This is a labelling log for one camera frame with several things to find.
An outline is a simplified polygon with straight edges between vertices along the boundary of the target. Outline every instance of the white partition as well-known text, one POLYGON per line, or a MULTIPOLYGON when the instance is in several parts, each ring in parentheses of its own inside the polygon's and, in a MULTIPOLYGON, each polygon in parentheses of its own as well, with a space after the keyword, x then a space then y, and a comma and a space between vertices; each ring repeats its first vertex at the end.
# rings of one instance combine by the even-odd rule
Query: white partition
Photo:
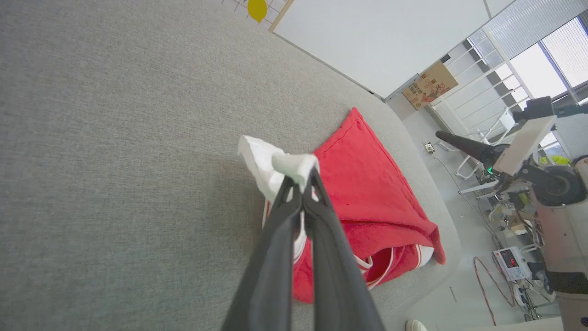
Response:
POLYGON ((387 97, 512 0, 294 0, 274 32, 387 97))

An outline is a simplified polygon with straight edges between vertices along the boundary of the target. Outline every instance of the yellow-green object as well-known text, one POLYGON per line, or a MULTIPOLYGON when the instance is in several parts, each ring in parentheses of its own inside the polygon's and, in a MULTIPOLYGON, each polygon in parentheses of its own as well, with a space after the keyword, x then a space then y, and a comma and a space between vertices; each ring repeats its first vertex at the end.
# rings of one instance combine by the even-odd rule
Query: yellow-green object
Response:
MULTIPOLYGON (((570 163, 570 159, 568 159, 567 157, 559 156, 559 155, 552 156, 552 160, 555 164, 566 165, 566 164, 570 163)), ((539 163, 547 164, 547 158, 546 157, 540 158, 539 163)))
POLYGON ((268 5, 265 4, 265 0, 248 0, 247 11, 249 16, 258 23, 268 14, 268 5))

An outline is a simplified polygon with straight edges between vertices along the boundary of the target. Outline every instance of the yellow leaf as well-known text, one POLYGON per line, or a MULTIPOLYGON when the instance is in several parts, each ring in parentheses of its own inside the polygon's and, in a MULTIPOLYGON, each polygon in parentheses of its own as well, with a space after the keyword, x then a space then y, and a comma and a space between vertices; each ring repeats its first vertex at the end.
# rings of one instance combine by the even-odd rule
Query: yellow leaf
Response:
POLYGON ((268 14, 268 5, 265 4, 265 0, 248 0, 247 10, 249 16, 258 23, 268 14))

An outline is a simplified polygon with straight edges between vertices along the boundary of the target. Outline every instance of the gray fabric surface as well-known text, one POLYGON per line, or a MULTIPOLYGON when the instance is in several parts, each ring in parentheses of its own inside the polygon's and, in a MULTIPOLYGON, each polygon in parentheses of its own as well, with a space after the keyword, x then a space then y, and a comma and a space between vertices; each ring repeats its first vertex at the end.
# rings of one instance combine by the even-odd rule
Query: gray fabric surface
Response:
MULTIPOLYGON (((216 2, 1 6, 0 329, 218 329, 263 209, 239 136, 310 152, 354 106, 447 253, 372 292, 385 323, 456 268, 452 219, 399 119, 283 40, 216 2)), ((310 306, 294 314, 310 328, 310 306)))

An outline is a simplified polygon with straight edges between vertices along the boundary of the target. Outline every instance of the red cloth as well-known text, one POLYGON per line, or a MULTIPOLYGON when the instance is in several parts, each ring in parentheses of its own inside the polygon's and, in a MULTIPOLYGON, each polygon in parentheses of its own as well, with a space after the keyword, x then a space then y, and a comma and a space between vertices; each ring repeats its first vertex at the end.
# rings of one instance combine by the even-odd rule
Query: red cloth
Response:
MULTIPOLYGON (((420 263, 415 244, 433 247, 436 261, 445 264, 437 225, 429 221, 400 169, 357 108, 315 155, 353 253, 362 260, 372 257, 373 267, 364 274, 367 282, 386 273, 382 284, 415 269, 420 263), (388 268, 391 251, 394 257, 388 268)), ((312 303, 309 240, 293 269, 294 297, 312 303)))

